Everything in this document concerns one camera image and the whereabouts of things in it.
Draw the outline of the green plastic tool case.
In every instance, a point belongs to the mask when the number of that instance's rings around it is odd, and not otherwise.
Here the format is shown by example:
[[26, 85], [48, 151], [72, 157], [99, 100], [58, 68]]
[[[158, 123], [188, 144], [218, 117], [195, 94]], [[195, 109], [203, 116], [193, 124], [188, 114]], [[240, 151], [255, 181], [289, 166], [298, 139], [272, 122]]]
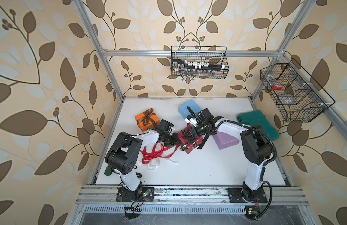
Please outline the green plastic tool case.
[[237, 121], [245, 125], [260, 125], [266, 135], [272, 140], [275, 141], [279, 138], [279, 134], [276, 129], [268, 122], [265, 115], [261, 111], [252, 111], [241, 113], [237, 116]]

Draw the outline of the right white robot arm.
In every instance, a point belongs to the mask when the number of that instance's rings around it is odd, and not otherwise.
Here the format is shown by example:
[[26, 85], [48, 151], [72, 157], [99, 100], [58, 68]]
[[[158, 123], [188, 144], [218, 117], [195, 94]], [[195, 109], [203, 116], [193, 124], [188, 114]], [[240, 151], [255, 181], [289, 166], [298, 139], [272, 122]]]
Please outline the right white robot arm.
[[240, 135], [244, 155], [249, 161], [242, 191], [246, 194], [247, 199], [257, 195], [265, 183], [263, 176], [266, 166], [277, 158], [276, 147], [263, 128], [260, 125], [249, 126], [225, 120], [222, 116], [214, 117], [207, 108], [199, 113], [195, 113], [190, 107], [187, 109], [189, 115], [185, 121], [191, 127], [183, 134], [183, 138], [187, 139], [188, 145], [192, 144], [196, 138], [204, 137], [202, 143], [197, 147], [201, 150], [208, 138], [218, 132], [231, 136]]

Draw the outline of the purple gift box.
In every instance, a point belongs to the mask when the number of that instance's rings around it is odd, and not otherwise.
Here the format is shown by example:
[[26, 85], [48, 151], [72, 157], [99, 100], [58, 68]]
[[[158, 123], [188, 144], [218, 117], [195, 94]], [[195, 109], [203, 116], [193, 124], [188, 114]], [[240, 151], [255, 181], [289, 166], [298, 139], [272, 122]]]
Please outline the purple gift box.
[[223, 132], [217, 132], [212, 137], [219, 150], [238, 145], [240, 142], [238, 138]]

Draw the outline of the dark red gift box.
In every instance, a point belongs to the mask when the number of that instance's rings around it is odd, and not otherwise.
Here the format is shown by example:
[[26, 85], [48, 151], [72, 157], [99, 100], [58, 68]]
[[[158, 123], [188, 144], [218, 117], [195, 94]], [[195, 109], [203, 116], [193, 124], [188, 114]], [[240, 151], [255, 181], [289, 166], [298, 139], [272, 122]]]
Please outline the dark red gift box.
[[196, 149], [197, 147], [199, 147], [199, 145], [202, 143], [203, 141], [203, 136], [199, 136], [196, 139], [184, 139], [183, 138], [183, 130], [181, 130], [178, 133], [178, 138], [181, 141], [181, 151], [182, 152], [186, 152], [187, 154], [189, 154], [190, 152], [192, 152], [194, 149]]

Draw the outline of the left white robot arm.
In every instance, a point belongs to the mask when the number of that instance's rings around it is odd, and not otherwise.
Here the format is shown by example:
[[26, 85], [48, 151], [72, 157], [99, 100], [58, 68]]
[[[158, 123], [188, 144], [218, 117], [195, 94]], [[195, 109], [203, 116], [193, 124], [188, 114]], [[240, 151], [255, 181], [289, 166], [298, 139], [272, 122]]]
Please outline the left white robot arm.
[[144, 147], [157, 142], [163, 143], [165, 147], [173, 147], [180, 144], [178, 133], [162, 131], [156, 128], [136, 135], [120, 132], [114, 140], [105, 156], [105, 163], [119, 174], [126, 190], [135, 193], [140, 188], [141, 181], [137, 177], [134, 166], [140, 151]]

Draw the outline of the black lettered ribbon bow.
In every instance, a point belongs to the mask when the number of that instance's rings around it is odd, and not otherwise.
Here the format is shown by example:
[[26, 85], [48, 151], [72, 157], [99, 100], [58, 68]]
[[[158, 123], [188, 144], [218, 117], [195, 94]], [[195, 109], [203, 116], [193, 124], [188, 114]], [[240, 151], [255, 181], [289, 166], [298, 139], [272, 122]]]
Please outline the black lettered ribbon bow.
[[189, 154], [194, 149], [201, 149], [210, 134], [209, 125], [198, 125], [193, 127], [188, 124], [178, 133], [181, 142], [181, 150]]

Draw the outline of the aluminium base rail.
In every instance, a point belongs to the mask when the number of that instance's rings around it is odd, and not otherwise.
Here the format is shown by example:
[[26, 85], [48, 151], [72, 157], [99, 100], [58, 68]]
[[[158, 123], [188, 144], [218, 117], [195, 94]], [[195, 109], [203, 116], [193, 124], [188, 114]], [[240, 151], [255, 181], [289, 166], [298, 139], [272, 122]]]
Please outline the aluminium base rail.
[[143, 188], [138, 200], [129, 201], [117, 186], [83, 186], [76, 205], [84, 212], [141, 214], [245, 215], [261, 211], [267, 203], [279, 207], [303, 207], [308, 200], [298, 187], [264, 187], [259, 199], [246, 202], [234, 195], [240, 187], [152, 186]]

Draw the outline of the red item in basket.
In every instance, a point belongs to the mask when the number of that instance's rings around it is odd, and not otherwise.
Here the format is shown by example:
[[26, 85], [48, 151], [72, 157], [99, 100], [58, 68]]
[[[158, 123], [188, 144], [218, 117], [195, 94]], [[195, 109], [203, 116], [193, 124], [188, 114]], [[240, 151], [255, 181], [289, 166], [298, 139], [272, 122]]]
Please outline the red item in basket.
[[275, 91], [280, 91], [282, 89], [283, 85], [279, 82], [275, 82], [272, 84], [272, 89]]

